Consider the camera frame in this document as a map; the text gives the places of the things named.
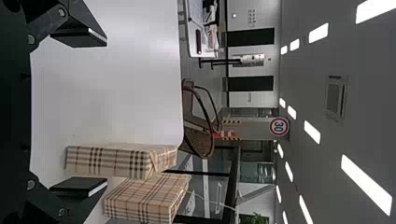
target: desk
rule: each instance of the desk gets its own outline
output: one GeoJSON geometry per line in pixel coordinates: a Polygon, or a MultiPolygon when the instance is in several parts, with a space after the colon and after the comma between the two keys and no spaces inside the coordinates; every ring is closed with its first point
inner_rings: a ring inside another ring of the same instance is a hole
{"type": "Polygon", "coordinates": [[[203,20],[200,20],[202,17],[199,17],[201,13],[202,16],[202,0],[184,0],[183,8],[184,8],[184,25],[186,26],[186,37],[187,37],[187,45],[189,46],[189,54],[192,58],[216,58],[216,52],[213,49],[210,49],[206,43],[202,43],[202,52],[201,54],[197,53],[197,38],[196,38],[196,30],[204,32],[203,20]]]}
{"type": "MultiPolygon", "coordinates": [[[[66,146],[179,145],[183,137],[176,2],[85,3],[108,36],[107,48],[71,49],[47,38],[31,55],[31,170],[47,187],[70,176],[66,146]]],[[[122,180],[109,178],[107,191],[122,180]]],[[[86,223],[106,223],[102,213],[99,203],[86,223]]]]}

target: ceiling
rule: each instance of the ceiling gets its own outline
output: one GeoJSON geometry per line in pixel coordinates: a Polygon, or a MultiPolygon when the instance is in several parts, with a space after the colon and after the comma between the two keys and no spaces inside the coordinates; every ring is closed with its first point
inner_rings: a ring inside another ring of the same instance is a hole
{"type": "Polygon", "coordinates": [[[297,111],[290,141],[281,142],[276,223],[286,211],[289,224],[306,223],[299,206],[303,195],[314,223],[392,223],[341,169],[347,155],[390,195],[396,195],[396,10],[356,24],[361,0],[283,0],[281,46],[300,38],[300,48],[282,55],[280,97],[297,111]],[[308,44],[308,33],[328,22],[329,35],[308,44]],[[348,76],[346,114],[341,122],[325,115],[326,79],[348,76]],[[318,145],[304,131],[308,120],[321,132],[318,145]],[[290,183],[288,161],[294,174],[290,183]]]}

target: black panel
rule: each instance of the black panel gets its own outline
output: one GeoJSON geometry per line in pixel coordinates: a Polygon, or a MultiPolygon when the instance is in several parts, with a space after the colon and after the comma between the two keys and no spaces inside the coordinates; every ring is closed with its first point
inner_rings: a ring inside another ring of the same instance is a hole
{"type": "Polygon", "coordinates": [[[229,77],[228,91],[273,91],[274,77],[229,77]]]}
{"type": "Polygon", "coordinates": [[[275,28],[246,30],[246,31],[231,31],[227,33],[228,47],[273,45],[274,43],[275,43],[275,28]]]}

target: red circle sign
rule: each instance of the red circle sign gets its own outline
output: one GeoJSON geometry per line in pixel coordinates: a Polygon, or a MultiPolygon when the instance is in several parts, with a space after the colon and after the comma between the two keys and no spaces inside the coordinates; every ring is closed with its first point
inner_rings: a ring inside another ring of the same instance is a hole
{"type": "Polygon", "coordinates": [[[274,119],[270,123],[270,131],[275,136],[284,136],[289,132],[289,122],[286,119],[274,119]]]}

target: white wall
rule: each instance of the white wall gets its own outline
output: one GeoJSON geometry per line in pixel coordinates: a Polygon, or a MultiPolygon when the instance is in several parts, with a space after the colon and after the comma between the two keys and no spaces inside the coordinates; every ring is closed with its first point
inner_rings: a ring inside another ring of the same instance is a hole
{"type": "Polygon", "coordinates": [[[279,87],[279,61],[280,61],[280,17],[281,0],[231,0],[228,1],[228,31],[240,31],[250,29],[263,29],[275,27],[274,45],[233,47],[229,48],[228,57],[237,54],[264,53],[264,66],[257,67],[233,67],[229,65],[230,77],[256,77],[274,76],[273,91],[253,92],[252,102],[249,103],[248,92],[230,92],[230,106],[232,107],[277,107],[279,87]],[[256,8],[255,27],[248,26],[248,10],[256,8]]]}
{"type": "MultiPolygon", "coordinates": [[[[108,47],[71,49],[47,38],[31,56],[31,170],[47,187],[70,176],[68,145],[182,140],[176,0],[85,2],[108,47]]],[[[108,189],[121,180],[109,178],[108,189]]],[[[87,223],[106,222],[100,206],[87,223]]]]}
{"type": "MultiPolygon", "coordinates": [[[[261,189],[267,186],[266,184],[250,184],[250,183],[239,183],[239,190],[242,195],[246,195],[254,190],[261,189]]],[[[270,224],[275,223],[275,191],[271,190],[267,193],[260,195],[259,197],[242,203],[237,208],[239,214],[254,215],[253,213],[261,214],[263,217],[270,218],[270,224]]]]}

